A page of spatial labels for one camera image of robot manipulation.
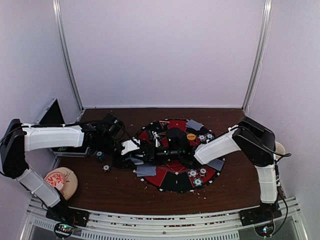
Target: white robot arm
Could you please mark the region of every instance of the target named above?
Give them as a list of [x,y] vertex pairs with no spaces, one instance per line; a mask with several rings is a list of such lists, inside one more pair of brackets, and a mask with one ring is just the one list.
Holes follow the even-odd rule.
[[63,196],[47,184],[25,161],[25,152],[55,147],[96,148],[113,157],[116,167],[128,167],[128,154],[139,156],[144,162],[180,159],[186,167],[192,168],[227,155],[243,151],[255,166],[261,190],[261,205],[271,212],[277,211],[277,168],[275,161],[274,133],[244,117],[228,132],[197,147],[190,147],[186,133],[178,128],[167,130],[169,146],[161,147],[137,139],[116,141],[114,136],[124,127],[116,117],[108,114],[97,124],[71,123],[57,126],[41,126],[11,121],[0,145],[2,169],[6,177],[19,181],[39,197],[52,210],[61,210]]

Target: black cable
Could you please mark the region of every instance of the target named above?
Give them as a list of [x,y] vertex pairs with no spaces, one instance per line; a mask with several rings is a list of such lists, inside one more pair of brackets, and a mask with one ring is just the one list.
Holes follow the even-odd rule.
[[246,130],[249,134],[251,134],[252,137],[254,137],[254,138],[262,145],[262,147],[263,147],[265,150],[267,150],[267,151],[269,151],[269,152],[271,152],[271,153],[273,153],[273,154],[275,154],[275,155],[277,155],[277,156],[280,156],[280,157],[282,157],[282,158],[287,158],[287,157],[290,157],[290,156],[292,155],[292,154],[289,153],[289,152],[286,153],[286,154],[281,154],[281,153],[279,153],[279,152],[273,151],[272,149],[268,148],[267,146],[265,146],[265,145],[263,144],[263,142],[262,142],[249,128],[247,128],[247,127],[245,127],[245,126],[236,126],[236,127],[232,128],[230,131],[235,130],[235,129],[243,129],[243,130]]
[[279,159],[276,162],[278,163],[280,161],[280,159],[282,159],[282,158],[283,158],[283,156],[279,157]]
[[281,199],[283,200],[283,202],[284,202],[285,209],[286,209],[286,213],[285,213],[285,217],[284,217],[284,220],[283,220],[282,224],[281,224],[280,227],[271,235],[271,237],[274,236],[277,232],[280,231],[280,229],[283,227],[283,225],[285,224],[285,222],[286,222],[286,220],[287,220],[287,217],[288,217],[288,211],[289,211],[289,209],[288,209],[288,204],[287,204],[285,198],[284,198],[281,194],[279,194],[279,196],[280,196],[280,198],[281,198]]

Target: brown wooden surface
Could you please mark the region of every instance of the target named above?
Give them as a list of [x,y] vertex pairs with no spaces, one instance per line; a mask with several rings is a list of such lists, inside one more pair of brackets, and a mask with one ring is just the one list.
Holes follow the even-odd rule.
[[[150,122],[166,118],[193,119],[220,135],[243,116],[240,109],[128,108],[88,109],[82,120],[102,119],[109,112],[123,121],[132,135]],[[78,178],[78,189],[68,201],[71,206],[121,214],[176,215],[235,210],[260,203],[257,172],[242,152],[225,157],[221,175],[211,185],[188,193],[155,190],[130,169],[113,167],[103,172],[103,165],[110,163],[109,158],[102,163],[95,157],[62,158],[60,167],[73,170]]]

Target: red segment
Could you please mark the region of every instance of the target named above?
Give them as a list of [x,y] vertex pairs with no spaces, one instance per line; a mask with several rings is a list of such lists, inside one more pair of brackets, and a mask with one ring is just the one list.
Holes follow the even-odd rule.
[[149,142],[149,137],[148,137],[147,131],[144,130],[144,131],[138,136],[138,139],[145,140],[145,141]]
[[167,174],[166,170],[157,167],[156,176],[145,176],[144,179],[148,180],[149,182],[153,183],[158,187],[161,187],[161,184],[165,179],[166,174]]
[[187,121],[184,121],[184,120],[170,120],[168,128],[169,129],[179,128],[185,132],[187,130],[186,123]]
[[160,165],[158,166],[158,168],[162,168],[165,169],[171,173],[183,173],[187,170],[189,170],[188,168],[184,167],[178,160],[174,160],[171,162],[166,162],[166,164]]

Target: circular board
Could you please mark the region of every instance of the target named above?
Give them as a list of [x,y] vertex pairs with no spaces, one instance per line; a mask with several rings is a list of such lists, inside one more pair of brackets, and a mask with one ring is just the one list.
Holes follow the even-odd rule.
[[[152,122],[140,129],[135,134],[135,138],[149,142],[147,131],[156,132],[162,145],[167,147],[166,131],[171,128],[179,128],[186,132],[191,146],[198,146],[205,143],[206,140],[214,139],[215,135],[204,126],[195,130],[186,127],[187,122],[188,120],[182,119]],[[220,175],[224,162],[220,159],[217,159],[217,161],[219,161],[219,167],[217,168],[214,165],[202,165],[199,169],[189,169],[184,167],[177,159],[172,159],[170,162],[157,165],[155,176],[144,176],[141,180],[162,192],[186,193],[211,184]]]

